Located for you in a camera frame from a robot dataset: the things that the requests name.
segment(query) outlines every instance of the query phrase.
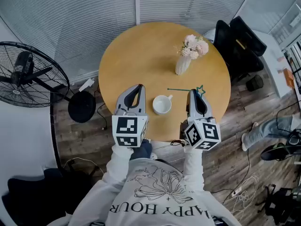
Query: white cable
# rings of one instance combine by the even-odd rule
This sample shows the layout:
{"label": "white cable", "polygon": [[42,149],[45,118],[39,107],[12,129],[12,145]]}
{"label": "white cable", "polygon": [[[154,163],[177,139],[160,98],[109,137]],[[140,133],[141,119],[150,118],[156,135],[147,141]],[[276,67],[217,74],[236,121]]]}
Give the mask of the white cable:
{"label": "white cable", "polygon": [[91,160],[88,160],[88,159],[83,159],[83,158],[80,158],[80,157],[74,157],[74,158],[68,160],[68,161],[65,163],[65,165],[64,165],[63,168],[66,167],[66,165],[67,165],[68,162],[70,162],[70,161],[72,161],[72,160],[74,160],[74,159],[81,159],[81,160],[84,160],[84,161],[90,161],[90,162],[92,162],[95,166],[99,167],[99,170],[102,171],[102,173],[103,173],[103,175],[104,175],[103,170],[102,170],[102,169],[100,168],[100,166],[98,166],[94,161],[91,161]]}
{"label": "white cable", "polygon": [[[241,185],[241,188],[242,188],[242,187],[247,183],[247,181],[250,180],[250,179],[254,179],[254,181],[255,181],[254,194],[253,194],[251,197],[249,197],[248,192],[247,192],[246,190],[244,190],[240,195],[234,196],[233,198],[230,198],[230,199],[228,199],[228,200],[225,201],[225,202],[227,202],[227,201],[230,201],[230,200],[236,198],[236,201],[235,201],[235,204],[234,204],[234,207],[233,207],[233,210],[232,210],[232,214],[234,214],[235,212],[242,212],[239,221],[242,219],[242,217],[243,217],[243,215],[244,215],[245,209],[246,209],[247,207],[249,207],[249,206],[251,205],[251,203],[253,202],[253,200],[254,200],[254,198],[255,198],[255,194],[256,194],[257,189],[258,189],[258,182],[259,182],[259,179],[258,179],[258,177],[255,176],[255,175],[252,175],[251,177],[249,177],[248,179],[246,179],[245,181],[243,181],[243,183],[242,183],[242,185]],[[235,206],[236,206],[236,204],[237,204],[238,201],[242,201],[242,202],[243,202],[243,208],[244,208],[244,210],[235,210]]]}

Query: fan grille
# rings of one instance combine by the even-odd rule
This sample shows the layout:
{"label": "fan grille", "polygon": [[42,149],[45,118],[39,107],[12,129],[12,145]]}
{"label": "fan grille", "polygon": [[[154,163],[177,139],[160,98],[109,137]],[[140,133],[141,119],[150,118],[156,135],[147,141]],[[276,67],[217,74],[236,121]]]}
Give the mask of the fan grille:
{"label": "fan grille", "polygon": [[25,44],[0,42],[0,76],[11,78],[14,72],[20,70],[15,67],[15,62],[23,51],[32,53],[34,73],[48,67],[52,68],[38,78],[58,92],[51,92],[34,81],[32,84],[19,87],[13,83],[0,81],[0,100],[17,106],[45,107],[61,100],[63,97],[59,96],[59,93],[66,96],[70,87],[69,80],[58,63],[43,52]]}

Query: dark pants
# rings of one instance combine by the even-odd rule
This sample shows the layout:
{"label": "dark pants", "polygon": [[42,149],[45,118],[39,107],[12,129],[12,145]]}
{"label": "dark pants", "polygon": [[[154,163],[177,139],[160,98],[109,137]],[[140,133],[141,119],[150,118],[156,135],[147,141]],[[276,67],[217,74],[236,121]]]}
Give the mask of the dark pants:
{"label": "dark pants", "polygon": [[152,152],[152,145],[148,140],[143,139],[141,146],[138,148],[133,148],[134,153],[131,156],[130,160],[137,158],[150,158]]}

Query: white sweatshirt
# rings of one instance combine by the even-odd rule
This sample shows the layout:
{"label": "white sweatshirt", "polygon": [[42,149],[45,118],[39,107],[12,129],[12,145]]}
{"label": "white sweatshirt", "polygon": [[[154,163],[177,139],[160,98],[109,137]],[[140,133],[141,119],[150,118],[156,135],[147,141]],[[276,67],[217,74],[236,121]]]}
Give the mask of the white sweatshirt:
{"label": "white sweatshirt", "polygon": [[214,226],[213,216],[229,226],[241,226],[203,190],[201,150],[185,149],[182,174],[159,161],[129,161],[131,149],[116,145],[112,149],[107,172],[67,219],[68,226],[89,226],[92,222],[106,226]]}

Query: person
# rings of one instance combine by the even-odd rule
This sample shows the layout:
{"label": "person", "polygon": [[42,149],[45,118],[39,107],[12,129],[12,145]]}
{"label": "person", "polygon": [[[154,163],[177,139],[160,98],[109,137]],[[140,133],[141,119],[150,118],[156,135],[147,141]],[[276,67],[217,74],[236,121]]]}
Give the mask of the person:
{"label": "person", "polygon": [[242,134],[242,149],[246,152],[251,146],[266,137],[288,139],[290,133],[295,129],[301,129],[300,113],[278,117],[278,119],[273,118],[261,124],[254,122],[251,131]]}
{"label": "person", "polygon": [[118,145],[112,150],[107,172],[69,217],[68,226],[241,225],[203,189],[202,150],[184,147],[183,173],[149,159],[148,140],[135,150]]}

